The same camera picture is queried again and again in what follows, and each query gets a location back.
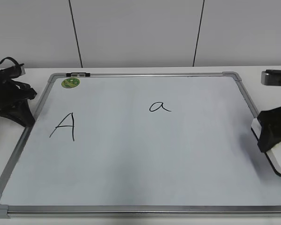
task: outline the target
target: white wall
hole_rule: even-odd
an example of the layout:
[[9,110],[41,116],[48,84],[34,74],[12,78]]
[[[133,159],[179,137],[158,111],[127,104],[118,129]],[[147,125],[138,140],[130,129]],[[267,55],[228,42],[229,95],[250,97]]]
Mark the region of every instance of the white wall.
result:
[[[203,0],[71,0],[84,67],[192,66]],[[0,0],[0,60],[80,67],[67,0]],[[281,0],[205,0],[195,66],[281,65]]]
[[27,68],[79,67],[66,0],[0,0],[0,60]]
[[192,66],[203,0],[71,0],[84,67]]
[[206,0],[195,66],[281,65],[281,0]]

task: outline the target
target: whiteboard surface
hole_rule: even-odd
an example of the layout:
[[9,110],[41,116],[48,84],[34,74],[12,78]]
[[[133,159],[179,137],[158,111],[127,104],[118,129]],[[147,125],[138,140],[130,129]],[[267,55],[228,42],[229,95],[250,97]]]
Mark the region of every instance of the whiteboard surface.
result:
[[[231,77],[57,79],[0,200],[8,205],[281,205]],[[150,112],[164,102],[171,112]],[[71,127],[51,132],[68,114]],[[62,125],[71,125],[68,117]]]

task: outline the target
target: black marker writing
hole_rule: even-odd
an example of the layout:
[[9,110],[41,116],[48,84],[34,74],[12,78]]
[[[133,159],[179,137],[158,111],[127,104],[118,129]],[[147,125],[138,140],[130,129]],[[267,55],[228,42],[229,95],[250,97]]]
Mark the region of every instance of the black marker writing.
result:
[[[61,123],[69,116],[71,115],[72,117],[72,125],[63,125],[63,126],[60,126]],[[52,136],[52,134],[56,131],[57,128],[66,128],[66,127],[72,127],[72,139],[73,139],[73,142],[75,141],[74,139],[74,116],[73,116],[73,113],[69,113],[65,118],[62,119],[62,121],[55,127],[55,129],[53,130],[53,132],[50,134],[49,138]]]
[[[154,109],[154,110],[152,110],[152,107],[153,107],[155,104],[159,104],[159,107],[156,108],[156,109]],[[149,108],[149,110],[150,110],[150,112],[154,112],[154,111],[156,111],[156,110],[158,110],[158,109],[160,109],[160,108],[163,108],[165,111],[171,112],[171,110],[167,110],[166,108],[164,108],[163,102],[154,102],[154,103],[151,105],[151,107]]]

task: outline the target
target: table surface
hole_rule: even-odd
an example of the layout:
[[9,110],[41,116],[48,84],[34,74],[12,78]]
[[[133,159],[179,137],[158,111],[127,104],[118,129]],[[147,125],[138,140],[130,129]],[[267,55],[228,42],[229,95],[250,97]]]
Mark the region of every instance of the table surface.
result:
[[[239,73],[243,84],[255,103],[257,109],[267,110],[281,106],[281,87],[263,86],[260,83],[261,71],[265,69],[281,69],[281,66],[261,67],[156,67],[156,68],[36,68],[26,69],[26,75],[18,80],[29,83],[38,93],[36,99],[30,101],[32,112],[43,92],[49,76],[57,72],[89,72],[89,73],[210,73],[235,71]],[[16,145],[23,128],[0,117],[0,175]],[[71,218],[71,219],[0,219],[0,224],[281,224],[281,218]]]

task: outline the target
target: green magnet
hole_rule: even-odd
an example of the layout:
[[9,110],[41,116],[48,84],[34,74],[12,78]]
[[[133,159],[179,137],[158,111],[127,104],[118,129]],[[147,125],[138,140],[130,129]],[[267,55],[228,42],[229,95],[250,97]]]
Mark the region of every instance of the green magnet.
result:
[[64,88],[74,88],[80,84],[80,80],[78,78],[67,78],[62,83],[61,86]]

